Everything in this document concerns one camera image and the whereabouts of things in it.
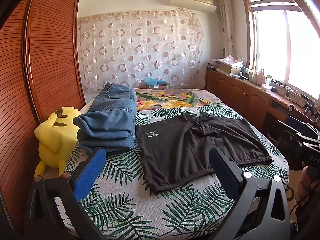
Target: denim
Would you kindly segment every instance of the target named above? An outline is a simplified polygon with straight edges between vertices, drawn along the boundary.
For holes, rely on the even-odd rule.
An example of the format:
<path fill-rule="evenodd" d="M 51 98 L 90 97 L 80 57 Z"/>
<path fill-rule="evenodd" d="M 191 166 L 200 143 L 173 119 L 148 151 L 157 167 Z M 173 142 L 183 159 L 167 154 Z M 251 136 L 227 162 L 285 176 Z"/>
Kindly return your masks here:
<path fill-rule="evenodd" d="M 87 153 L 96 147 L 106 153 L 133 149 L 137 96 L 134 89 L 107 83 L 89 110 L 73 119 L 80 128 L 79 145 Z"/>

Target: wardrobe door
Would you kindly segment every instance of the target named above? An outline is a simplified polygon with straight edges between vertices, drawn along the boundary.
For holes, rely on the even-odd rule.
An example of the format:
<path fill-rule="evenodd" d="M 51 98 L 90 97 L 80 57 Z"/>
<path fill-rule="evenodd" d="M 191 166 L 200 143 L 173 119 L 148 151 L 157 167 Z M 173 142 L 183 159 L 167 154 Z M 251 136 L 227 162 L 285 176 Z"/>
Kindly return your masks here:
<path fill-rule="evenodd" d="M 37 127 L 23 73 L 22 38 L 28 1 L 0 30 L 0 188 L 14 226 L 22 228 L 26 199 L 39 162 Z"/>
<path fill-rule="evenodd" d="M 76 53 L 78 0 L 32 0 L 27 23 L 31 92 L 41 121 L 60 106 L 81 109 Z"/>

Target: yellow plush toy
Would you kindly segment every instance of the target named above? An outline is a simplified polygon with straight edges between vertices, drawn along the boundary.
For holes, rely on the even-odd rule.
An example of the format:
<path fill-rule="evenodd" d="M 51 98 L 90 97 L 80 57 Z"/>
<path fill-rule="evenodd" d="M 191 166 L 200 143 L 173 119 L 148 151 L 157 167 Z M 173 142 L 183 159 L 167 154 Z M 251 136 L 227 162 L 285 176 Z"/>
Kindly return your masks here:
<path fill-rule="evenodd" d="M 68 158 L 77 143 L 79 127 L 73 124 L 73 118 L 81 115 L 73 107 L 61 107 L 50 114 L 47 121 L 35 129 L 39 143 L 39 162 L 35 176 L 45 173 L 46 166 L 59 168 L 59 175 L 63 173 Z"/>

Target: curtain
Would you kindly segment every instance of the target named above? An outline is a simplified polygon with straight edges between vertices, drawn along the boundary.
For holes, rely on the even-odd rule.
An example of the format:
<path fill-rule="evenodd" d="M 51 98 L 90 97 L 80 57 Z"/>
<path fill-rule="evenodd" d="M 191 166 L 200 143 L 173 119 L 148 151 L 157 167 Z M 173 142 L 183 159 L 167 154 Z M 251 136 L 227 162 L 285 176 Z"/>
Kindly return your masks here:
<path fill-rule="evenodd" d="M 231 0 L 218 0 L 220 5 L 220 12 L 223 24 L 223 30 L 225 35 L 225 48 L 226 48 L 226 57 L 231 55 L 234 57 L 233 50 L 233 19 L 232 19 L 232 7 Z"/>
<path fill-rule="evenodd" d="M 89 90 L 101 90 L 107 82 L 143 87 L 149 77 L 172 86 L 199 83 L 204 35 L 193 12 L 117 12 L 78 23 L 80 67 Z"/>

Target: roller shade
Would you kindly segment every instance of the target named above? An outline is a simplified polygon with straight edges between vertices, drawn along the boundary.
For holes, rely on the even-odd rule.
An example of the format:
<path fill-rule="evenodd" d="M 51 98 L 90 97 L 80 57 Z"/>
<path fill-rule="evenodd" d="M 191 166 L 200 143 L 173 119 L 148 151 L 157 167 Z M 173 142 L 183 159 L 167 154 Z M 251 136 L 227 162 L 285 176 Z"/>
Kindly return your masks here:
<path fill-rule="evenodd" d="M 289 10 L 302 12 L 294 0 L 249 0 L 252 12 L 263 10 Z"/>

